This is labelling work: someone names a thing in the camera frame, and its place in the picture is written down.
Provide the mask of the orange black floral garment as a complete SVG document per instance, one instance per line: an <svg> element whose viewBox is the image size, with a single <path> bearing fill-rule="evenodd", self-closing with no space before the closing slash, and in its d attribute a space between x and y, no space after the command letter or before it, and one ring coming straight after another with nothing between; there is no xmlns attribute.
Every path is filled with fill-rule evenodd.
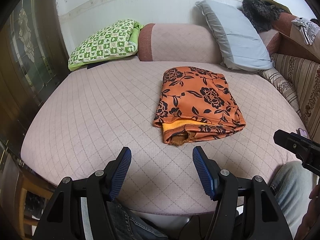
<svg viewBox="0 0 320 240"><path fill-rule="evenodd" d="M184 66L164 72L153 125L180 146L234 135L246 122L223 74Z"/></svg>

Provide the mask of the blue jeans leg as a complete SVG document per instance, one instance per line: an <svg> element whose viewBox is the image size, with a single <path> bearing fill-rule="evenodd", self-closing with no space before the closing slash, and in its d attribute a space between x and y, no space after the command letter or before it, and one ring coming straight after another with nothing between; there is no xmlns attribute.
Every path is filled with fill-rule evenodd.
<svg viewBox="0 0 320 240"><path fill-rule="evenodd" d="M319 217L319 185L300 161L283 165L270 182L270 189L286 218L294 239L303 239Z"/></svg>

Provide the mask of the wooden chair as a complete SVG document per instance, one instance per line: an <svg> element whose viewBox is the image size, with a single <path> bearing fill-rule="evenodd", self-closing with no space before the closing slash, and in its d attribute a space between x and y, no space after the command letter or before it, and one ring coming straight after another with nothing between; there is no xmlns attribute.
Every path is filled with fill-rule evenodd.
<svg viewBox="0 0 320 240"><path fill-rule="evenodd" d="M20 239L32 239L43 207L54 189L50 183L21 167L10 154L1 168L1 211Z"/></svg>

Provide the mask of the beige striped floral cushion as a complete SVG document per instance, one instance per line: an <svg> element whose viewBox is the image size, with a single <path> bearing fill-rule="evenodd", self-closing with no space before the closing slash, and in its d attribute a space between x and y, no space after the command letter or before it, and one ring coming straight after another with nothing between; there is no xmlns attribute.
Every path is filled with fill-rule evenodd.
<svg viewBox="0 0 320 240"><path fill-rule="evenodd" d="M296 111L310 139L319 142L319 63L277 53L271 59L273 68L258 74Z"/></svg>

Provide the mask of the light blue pillow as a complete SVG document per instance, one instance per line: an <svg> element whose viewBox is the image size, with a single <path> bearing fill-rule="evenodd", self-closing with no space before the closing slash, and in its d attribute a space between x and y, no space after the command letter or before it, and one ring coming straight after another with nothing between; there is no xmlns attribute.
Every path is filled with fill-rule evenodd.
<svg viewBox="0 0 320 240"><path fill-rule="evenodd" d="M261 37L239 9L212 0L199 1L195 5L219 45L223 66L248 72L273 68Z"/></svg>

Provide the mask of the white crumpled cloth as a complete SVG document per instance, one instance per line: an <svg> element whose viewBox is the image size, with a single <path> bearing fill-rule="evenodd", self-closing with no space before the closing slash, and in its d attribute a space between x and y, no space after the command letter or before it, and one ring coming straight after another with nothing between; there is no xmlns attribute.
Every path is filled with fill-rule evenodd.
<svg viewBox="0 0 320 240"><path fill-rule="evenodd" d="M303 17L297 17L291 22L301 33L305 44L312 45L319 32L319 26Z"/></svg>

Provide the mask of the pink quilted bed cover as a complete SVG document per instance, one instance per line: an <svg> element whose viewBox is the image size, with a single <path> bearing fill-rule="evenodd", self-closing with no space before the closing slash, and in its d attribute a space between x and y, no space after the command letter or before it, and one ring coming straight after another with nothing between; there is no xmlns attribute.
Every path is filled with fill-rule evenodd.
<svg viewBox="0 0 320 240"><path fill-rule="evenodd" d="M27 166L47 181L86 178L129 147L132 161L118 200L128 208L159 215L215 210L193 165L194 145L163 142L152 122L163 73L178 62L112 61L67 76L41 107L21 148ZM201 142L206 155L237 177L269 181L295 156L273 142L275 131L296 132L304 124L285 98L257 74L217 64L197 68L225 76L246 127L227 138Z"/></svg>

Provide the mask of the dark furry cushion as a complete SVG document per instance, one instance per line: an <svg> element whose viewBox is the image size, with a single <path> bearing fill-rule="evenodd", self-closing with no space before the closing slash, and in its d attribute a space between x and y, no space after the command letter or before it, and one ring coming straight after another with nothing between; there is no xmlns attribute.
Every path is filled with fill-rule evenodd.
<svg viewBox="0 0 320 240"><path fill-rule="evenodd" d="M243 0L242 12L249 19L257 33L271 30L271 23L279 20L282 12L291 13L286 6L274 0Z"/></svg>

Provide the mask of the dark wooden glass door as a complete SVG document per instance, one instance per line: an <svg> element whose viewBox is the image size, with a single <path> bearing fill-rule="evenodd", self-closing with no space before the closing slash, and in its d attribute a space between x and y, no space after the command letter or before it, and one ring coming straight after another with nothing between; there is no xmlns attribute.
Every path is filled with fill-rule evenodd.
<svg viewBox="0 0 320 240"><path fill-rule="evenodd" d="M67 77L56 0L1 0L1 148L20 155L36 114Z"/></svg>

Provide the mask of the pink brown bolster cushion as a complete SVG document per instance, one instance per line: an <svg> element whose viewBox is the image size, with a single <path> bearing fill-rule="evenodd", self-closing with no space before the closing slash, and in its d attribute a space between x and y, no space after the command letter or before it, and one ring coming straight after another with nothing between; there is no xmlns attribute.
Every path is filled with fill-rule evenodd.
<svg viewBox="0 0 320 240"><path fill-rule="evenodd" d="M194 24L149 23L138 38L140 61L220 64L221 51L212 32Z"/></svg>

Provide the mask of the green patterned pillow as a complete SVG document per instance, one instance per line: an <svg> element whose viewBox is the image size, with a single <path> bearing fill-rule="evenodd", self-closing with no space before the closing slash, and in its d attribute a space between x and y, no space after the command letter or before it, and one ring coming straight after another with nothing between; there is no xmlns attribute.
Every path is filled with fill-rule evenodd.
<svg viewBox="0 0 320 240"><path fill-rule="evenodd" d="M142 28L139 22L124 19L100 29L72 51L68 60L69 70L72 72L88 64L135 55Z"/></svg>

